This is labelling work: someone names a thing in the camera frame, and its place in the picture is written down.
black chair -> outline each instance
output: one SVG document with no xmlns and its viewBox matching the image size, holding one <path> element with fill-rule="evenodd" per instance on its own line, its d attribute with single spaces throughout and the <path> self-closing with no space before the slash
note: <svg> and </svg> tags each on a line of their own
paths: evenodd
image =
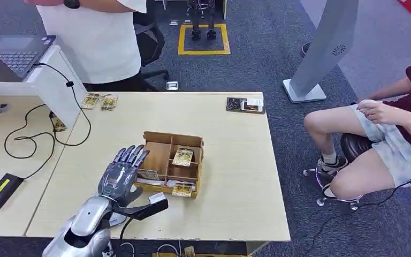
<svg viewBox="0 0 411 257">
<path fill-rule="evenodd" d="M 146 67 L 149 63 L 158 60 L 164 47 L 164 36 L 158 28 L 155 19 L 155 6 L 156 2 L 154 0 L 147 0 L 147 13 L 133 13 L 133 24 L 135 25 L 142 67 Z M 168 70 L 141 72 L 144 79 L 162 74 L 165 80 L 169 80 Z M 158 91 L 157 88 L 148 82 L 146 82 L 145 87 L 150 91 Z"/>
<path fill-rule="evenodd" d="M 359 155 L 371 149 L 372 143 L 374 142 L 372 142 L 368 138 L 361 137 L 359 135 L 346 133 L 341 136 L 341 150 L 343 150 L 342 153 L 347 158 L 349 163 L 353 162 Z M 329 183 L 333 179 L 333 176 L 323 172 L 320 169 L 319 165 L 314 169 L 307 169 L 303 171 L 304 176 L 309 176 L 311 174 L 315 175 L 316 181 L 322 189 L 324 188 L 326 183 Z M 359 203 L 360 198 L 362 198 L 362 195 L 351 201 L 340 200 L 340 199 L 331 199 L 331 200 L 348 202 L 350 207 L 353 210 L 357 210 L 358 209 L 357 204 Z M 321 198 L 318 198 L 316 200 L 316 203 L 319 206 L 324 206 L 325 201 L 328 199 L 330 198 L 327 198 L 326 196 L 323 195 Z"/>
</svg>

dark blue carpet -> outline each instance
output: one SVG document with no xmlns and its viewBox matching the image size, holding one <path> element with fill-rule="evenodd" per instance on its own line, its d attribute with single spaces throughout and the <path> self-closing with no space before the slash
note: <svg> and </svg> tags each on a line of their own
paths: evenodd
<svg viewBox="0 0 411 257">
<path fill-rule="evenodd" d="M 0 33 L 43 33 L 34 8 L 21 2 L 0 0 Z M 147 70 L 169 69 L 184 90 L 264 92 L 292 241 L 271 243 L 256 257 L 301 256 L 325 219 L 349 212 L 347 205 L 319 207 L 315 203 L 319 190 L 301 171 L 315 165 L 318 151 L 302 119 L 313 110 L 349 104 L 355 94 L 338 68 L 322 81 L 328 96 L 324 102 L 294 105 L 281 89 L 282 80 L 290 78 L 301 62 L 299 46 L 311 40 L 314 30 L 298 0 L 229 0 L 226 23 L 229 56 L 178 56 L 179 27 L 161 23 L 166 45 L 161 60 Z M 163 85 L 161 78 L 151 81 Z M 376 202 L 388 194 L 367 195 L 362 203 Z M 0 238 L 0 256 L 37 256 L 47 243 L 47 239 Z M 137 243 L 141 252 L 153 251 L 161 242 Z M 244 245 L 211 242 L 197 247 L 202 247 L 201 252 L 225 253 L 240 252 Z M 411 256 L 411 190 L 399 190 L 382 207 L 362 208 L 332 221 L 317 238 L 310 256 Z"/>
</svg>

silver robotic arm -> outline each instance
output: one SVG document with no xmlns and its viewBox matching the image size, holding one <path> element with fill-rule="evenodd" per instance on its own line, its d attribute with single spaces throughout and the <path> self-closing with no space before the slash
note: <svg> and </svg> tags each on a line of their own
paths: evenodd
<svg viewBox="0 0 411 257">
<path fill-rule="evenodd" d="M 43 251 L 43 257 L 111 257 L 109 220 L 119 213 L 142 220 L 168 208 L 162 193 L 150 198 L 145 206 L 126 208 L 142 194 L 142 188 L 131 191 L 138 169 L 149 154 L 143 145 L 122 148 L 105 170 L 98 185 L 98 196 L 93 196 L 71 217 Z"/>
</svg>

black cable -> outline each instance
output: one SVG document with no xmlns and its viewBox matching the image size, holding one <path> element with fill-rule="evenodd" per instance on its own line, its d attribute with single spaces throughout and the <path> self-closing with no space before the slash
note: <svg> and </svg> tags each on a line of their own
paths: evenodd
<svg viewBox="0 0 411 257">
<path fill-rule="evenodd" d="M 7 135 L 7 137 L 5 137 L 5 140 L 4 140 L 4 150 L 5 150 L 5 152 L 6 152 L 8 155 L 10 155 L 11 157 L 13 157 L 13 158 L 15 158 L 15 159 L 28 159 L 28 158 L 31 158 L 31 157 L 35 154 L 35 152 L 37 151 L 37 142 L 35 142 L 34 138 L 36 138 L 36 137 L 38 137 L 38 136 L 40 136 L 40 135 L 49 135 L 49 136 L 52 138 L 52 148 L 51 148 L 51 154 L 50 154 L 50 156 L 43 162 L 43 164 L 42 164 L 36 171 L 34 171 L 34 172 L 33 172 L 32 174 L 30 174 L 29 176 L 23 178 L 23 180 L 26 180 L 26 179 L 32 177 L 33 175 L 35 175 L 35 174 L 36 174 L 37 172 L 39 172 L 39 171 L 45 166 L 45 164 L 51 159 L 51 157 L 54 155 L 55 138 L 54 138 L 53 135 L 52 135 L 51 133 L 49 133 L 49 132 L 42 132 L 42 133 L 39 133 L 39 134 L 30 136 L 30 137 L 22 136 L 22 137 L 16 137 L 16 138 L 14 138 L 15 141 L 26 140 L 26 139 L 29 139 L 30 141 L 32 141 L 32 143 L 34 144 L 34 150 L 32 151 L 31 154 L 29 154 L 29 155 L 27 155 L 27 156 L 15 156 L 15 155 L 11 154 L 11 153 L 9 152 L 9 150 L 7 149 L 7 141 L 9 140 L 9 137 L 10 137 L 12 134 L 14 134 L 14 133 L 16 133 L 16 132 L 24 129 L 25 127 L 27 127 L 27 124 L 28 124 L 28 122 L 27 122 L 27 117 L 28 117 L 28 115 L 29 115 L 32 111 L 34 111 L 34 110 L 36 110 L 36 109 L 38 109 L 38 108 L 40 108 L 40 107 L 42 107 L 42 106 L 45 106 L 45 105 L 46 105 L 46 104 L 40 104 L 40 105 L 38 105 L 38 106 L 30 109 L 30 110 L 26 113 L 26 115 L 24 116 L 24 121 L 25 121 L 24 126 L 22 126 L 22 127 L 18 128 L 18 129 L 16 129 L 16 130 L 10 132 L 10 133 Z"/>
<path fill-rule="evenodd" d="M 87 139 L 89 138 L 89 136 L 90 136 L 90 131 L 92 130 L 92 124 L 90 123 L 89 118 L 86 116 L 86 114 L 84 113 L 84 110 L 81 108 L 81 105 L 79 104 L 79 102 L 78 102 L 78 100 L 77 100 L 77 95 L 76 95 L 76 93 L 75 93 L 75 89 L 73 88 L 73 82 L 70 81 L 65 75 L 63 75 L 62 72 L 60 72 L 59 70 L 57 70 L 56 68 L 54 68 L 53 66 L 51 66 L 51 65 L 49 65 L 49 64 L 46 64 L 46 63 L 35 63 L 34 66 L 47 66 L 47 67 L 53 69 L 54 71 L 56 71 L 57 73 L 59 73 L 62 77 L 64 77 L 64 79 L 67 81 L 66 86 L 72 89 L 73 98 L 75 99 L 75 102 L 76 102 L 78 108 L 81 110 L 82 114 L 84 115 L 84 117 L 85 117 L 86 120 L 87 120 L 87 123 L 89 124 L 89 131 L 87 132 L 86 138 L 84 138 L 84 140 L 81 141 L 81 142 L 79 142 L 79 143 L 69 144 L 69 143 L 61 142 L 61 141 L 57 138 L 56 131 L 53 130 L 55 140 L 56 140 L 59 144 L 64 145 L 64 146 L 79 146 L 79 145 L 83 144 L 84 142 L 86 142 L 86 140 L 87 140 Z"/>
<path fill-rule="evenodd" d="M 123 240 L 124 240 L 124 232 L 125 232 L 125 230 L 127 229 L 127 226 L 130 224 L 130 222 L 131 222 L 132 220 L 133 220 L 133 218 L 130 218 L 130 219 L 125 223 L 125 225 L 122 227 L 122 230 L 120 231 L 119 249 L 120 249 L 120 245 L 123 243 Z M 134 253 L 131 252 L 131 251 L 125 251 L 125 252 L 130 252 L 131 254 L 134 254 L 134 255 L 137 254 L 137 253 L 136 253 L 136 250 L 135 250 Z M 114 257 L 116 254 L 117 254 L 117 251 L 114 251 L 113 255 L 110 256 L 110 257 Z M 138 253 L 138 255 L 144 255 L 144 254 L 153 254 L 153 252 Z M 179 254 L 176 254 L 176 253 L 173 253 L 173 254 L 176 255 L 176 256 L 178 256 L 178 257 L 184 257 L 184 256 L 179 255 Z"/>
<path fill-rule="evenodd" d="M 58 138 L 57 138 L 55 125 L 54 125 L 54 123 L 53 123 L 53 121 L 52 121 L 52 119 L 51 119 L 51 116 L 50 116 L 49 119 L 50 119 L 50 121 L 51 121 L 51 125 L 52 125 L 52 130 L 53 130 L 54 136 L 53 136 L 51 133 L 49 133 L 49 132 L 42 132 L 42 133 L 39 133 L 39 134 L 30 136 L 30 137 L 22 136 L 22 137 L 16 137 L 16 138 L 14 138 L 15 141 L 30 140 L 30 141 L 32 141 L 32 143 L 34 144 L 34 150 L 32 151 L 31 154 L 29 154 L 29 155 L 27 155 L 27 156 L 15 156 L 15 155 L 11 154 L 11 153 L 8 151 L 8 149 L 7 149 L 7 141 L 8 141 L 8 139 L 9 139 L 9 137 L 10 137 L 12 134 L 14 134 L 14 133 L 16 133 L 16 132 L 18 132 L 18 131 L 26 128 L 27 125 L 28 125 L 28 122 L 27 122 L 27 117 L 28 117 L 28 115 L 29 115 L 32 111 L 34 111 L 34 110 L 36 110 L 36 109 L 38 109 L 38 108 L 40 108 L 40 107 L 42 107 L 42 106 L 46 106 L 46 104 L 40 104 L 40 105 L 37 105 L 36 107 L 30 109 L 30 110 L 26 113 L 26 115 L 24 116 L 24 120 L 25 120 L 24 126 L 22 126 L 22 127 L 18 128 L 18 129 L 16 129 L 16 130 L 10 132 L 10 134 L 8 134 L 7 137 L 5 138 L 5 140 L 4 140 L 4 150 L 5 150 L 5 152 L 6 152 L 9 156 L 11 156 L 11 157 L 13 157 L 13 158 L 15 158 L 15 159 L 27 159 L 27 158 L 31 158 L 32 156 L 34 156 L 35 152 L 37 151 L 37 142 L 34 140 L 34 138 L 36 138 L 36 137 L 38 137 L 38 136 L 40 136 L 40 135 L 49 135 L 49 136 L 52 138 L 52 148 L 51 148 L 51 154 L 50 154 L 50 156 L 43 162 L 43 164 L 42 164 L 36 171 L 34 171 L 32 174 L 30 174 L 29 176 L 23 178 L 23 180 L 26 180 L 26 179 L 32 177 L 33 175 L 35 175 L 37 172 L 39 172 L 39 171 L 46 165 L 46 163 L 52 158 L 52 156 L 54 155 L 54 149 L 55 149 L 55 144 L 56 144 L 55 142 L 56 142 L 56 141 L 57 141 L 58 143 L 60 143 L 61 145 L 64 145 L 64 146 L 79 146 L 79 145 L 83 144 L 83 143 L 89 138 L 89 136 L 90 136 L 90 131 L 91 131 L 91 129 L 92 129 L 92 125 L 91 125 L 91 123 L 90 123 L 89 118 L 86 116 L 86 114 L 84 113 L 83 109 L 81 108 L 81 105 L 79 104 L 79 102 L 78 102 L 78 100 L 77 100 L 77 96 L 76 96 L 76 93 L 75 93 L 75 89 L 73 88 L 73 82 L 71 82 L 65 75 L 63 75 L 60 71 L 58 71 L 56 68 L 54 68 L 53 66 L 51 66 L 51 65 L 49 65 L 49 64 L 46 64 L 46 63 L 36 63 L 36 64 L 34 64 L 34 66 L 41 66 L 41 65 L 47 66 L 47 67 L 53 69 L 54 71 L 56 71 L 57 73 L 59 73 L 59 74 L 67 81 L 66 86 L 67 86 L 67 87 L 70 87 L 70 88 L 72 89 L 73 98 L 75 99 L 75 102 L 76 102 L 78 108 L 81 110 L 82 114 L 84 115 L 84 117 L 86 118 L 87 122 L 89 123 L 89 131 L 87 132 L 86 138 L 85 138 L 83 141 L 81 141 L 80 143 L 68 144 L 68 143 L 61 142 L 61 141 L 58 140 Z"/>
<path fill-rule="evenodd" d="M 389 197 L 387 197 L 385 200 L 383 200 L 383 201 L 381 201 L 381 202 L 379 202 L 379 203 L 366 203 L 366 204 L 364 204 L 364 205 L 358 206 L 358 209 L 357 209 L 357 210 L 354 210 L 354 211 L 352 211 L 352 212 L 350 212 L 350 213 L 341 214 L 341 215 L 338 215 L 338 216 L 334 216 L 334 217 L 331 217 L 331 218 L 329 218 L 328 220 L 326 220 L 326 221 L 322 224 L 321 229 L 319 229 L 319 232 L 314 235 L 314 237 L 313 237 L 313 243 L 311 244 L 311 247 L 305 252 L 305 254 L 304 254 L 303 256 L 307 256 L 307 255 L 311 252 L 311 250 L 312 250 L 313 247 L 314 247 L 314 243 L 315 243 L 315 241 L 316 241 L 316 238 L 321 234 L 321 232 L 322 232 L 322 230 L 324 229 L 325 225 L 327 225 L 327 223 L 329 223 L 331 220 L 334 220 L 334 219 L 336 219 L 336 218 L 351 216 L 352 214 L 354 214 L 355 212 L 357 212 L 358 210 L 360 210 L 360 208 L 365 207 L 365 206 L 373 206 L 373 205 L 381 206 L 383 203 L 385 203 L 388 199 L 390 199 L 390 198 L 394 195 L 394 193 L 396 192 L 396 190 L 398 190 L 399 188 L 401 188 L 401 187 L 403 187 L 403 186 L 405 186 L 405 185 L 407 185 L 407 184 L 411 184 L 411 180 L 409 180 L 408 182 L 406 182 L 406 183 L 404 183 L 404 184 L 402 184 L 402 185 L 400 185 L 400 186 L 397 186 L 395 189 L 393 189 L 393 191 L 392 191 L 392 193 L 390 194 Z"/>
</svg>

yellow tape square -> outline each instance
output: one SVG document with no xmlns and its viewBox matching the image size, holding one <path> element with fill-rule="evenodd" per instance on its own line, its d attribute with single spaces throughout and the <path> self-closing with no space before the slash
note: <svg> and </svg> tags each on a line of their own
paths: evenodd
<svg viewBox="0 0 411 257">
<path fill-rule="evenodd" d="M 199 25 L 200 28 L 208 28 L 208 25 Z M 231 48 L 229 47 L 229 40 L 227 39 L 226 24 L 215 24 L 216 28 L 221 29 L 221 38 L 223 40 L 223 50 L 198 50 L 198 51 L 185 51 L 185 31 L 187 28 L 193 28 L 193 25 L 181 25 L 179 34 L 179 55 L 230 55 Z"/>
</svg>

